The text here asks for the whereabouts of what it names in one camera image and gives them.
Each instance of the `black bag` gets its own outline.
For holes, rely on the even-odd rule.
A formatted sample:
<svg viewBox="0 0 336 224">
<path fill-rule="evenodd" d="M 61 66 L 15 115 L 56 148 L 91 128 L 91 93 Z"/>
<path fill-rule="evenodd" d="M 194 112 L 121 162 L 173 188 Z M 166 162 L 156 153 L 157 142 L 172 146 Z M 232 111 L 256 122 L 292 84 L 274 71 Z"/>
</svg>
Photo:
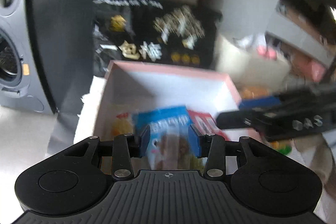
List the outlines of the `black bag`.
<svg viewBox="0 0 336 224">
<path fill-rule="evenodd" d="M 110 60 L 210 69 L 221 13 L 168 0 L 94 0 L 94 73 Z"/>
</svg>

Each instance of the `ribbed gray surface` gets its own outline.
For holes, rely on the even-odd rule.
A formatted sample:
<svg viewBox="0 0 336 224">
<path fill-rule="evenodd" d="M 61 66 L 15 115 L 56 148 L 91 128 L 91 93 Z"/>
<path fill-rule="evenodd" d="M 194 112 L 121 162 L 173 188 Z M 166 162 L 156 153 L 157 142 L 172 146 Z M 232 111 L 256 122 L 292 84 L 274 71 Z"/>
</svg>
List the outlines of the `ribbed gray surface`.
<svg viewBox="0 0 336 224">
<path fill-rule="evenodd" d="M 233 199 L 221 182 L 203 179 L 197 171 L 141 171 L 117 182 L 106 198 L 78 215 L 43 217 L 26 212 L 17 224 L 321 224 L 312 213 L 274 218 L 254 213 Z"/>
</svg>

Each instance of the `white floor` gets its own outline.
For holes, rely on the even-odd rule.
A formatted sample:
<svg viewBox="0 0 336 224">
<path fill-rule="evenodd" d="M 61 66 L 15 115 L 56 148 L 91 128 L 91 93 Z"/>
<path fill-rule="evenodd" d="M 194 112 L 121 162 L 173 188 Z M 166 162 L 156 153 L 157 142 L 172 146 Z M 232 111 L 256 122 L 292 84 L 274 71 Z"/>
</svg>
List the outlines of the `white floor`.
<svg viewBox="0 0 336 224">
<path fill-rule="evenodd" d="M 44 159 L 55 116 L 0 106 L 0 223 L 16 220 L 22 209 L 16 199 L 16 178 Z"/>
</svg>

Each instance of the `gold circle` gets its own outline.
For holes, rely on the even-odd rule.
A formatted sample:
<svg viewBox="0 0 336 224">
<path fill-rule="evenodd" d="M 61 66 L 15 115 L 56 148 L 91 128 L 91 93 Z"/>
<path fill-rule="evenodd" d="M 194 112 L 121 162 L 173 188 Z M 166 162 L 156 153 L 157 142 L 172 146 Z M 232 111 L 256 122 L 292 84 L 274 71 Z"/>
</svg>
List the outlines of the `gold circle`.
<svg viewBox="0 0 336 224">
<path fill-rule="evenodd" d="M 198 55 L 193 55 L 191 57 L 191 62 L 194 64 L 194 65 L 199 65 L 200 64 L 200 58 L 198 57 Z"/>
<path fill-rule="evenodd" d="M 173 60 L 173 62 L 178 63 L 178 62 L 180 62 L 181 56 L 178 52 L 173 52 L 171 54 L 171 59 Z"/>
<path fill-rule="evenodd" d="M 190 63 L 190 56 L 188 54 L 183 54 L 181 59 L 182 59 L 182 62 L 185 64 Z"/>
</svg>

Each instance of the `blue snack bag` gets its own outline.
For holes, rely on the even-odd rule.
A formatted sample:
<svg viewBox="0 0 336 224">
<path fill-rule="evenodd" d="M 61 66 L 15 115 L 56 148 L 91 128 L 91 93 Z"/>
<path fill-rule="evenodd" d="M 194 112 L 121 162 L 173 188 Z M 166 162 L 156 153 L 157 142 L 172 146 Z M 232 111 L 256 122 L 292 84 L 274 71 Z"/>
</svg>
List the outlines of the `blue snack bag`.
<svg viewBox="0 0 336 224">
<path fill-rule="evenodd" d="M 191 123 L 185 106 L 156 109 L 136 115 L 137 132 L 147 124 L 151 128 L 146 156 L 152 170 L 189 168 L 188 127 Z"/>
</svg>

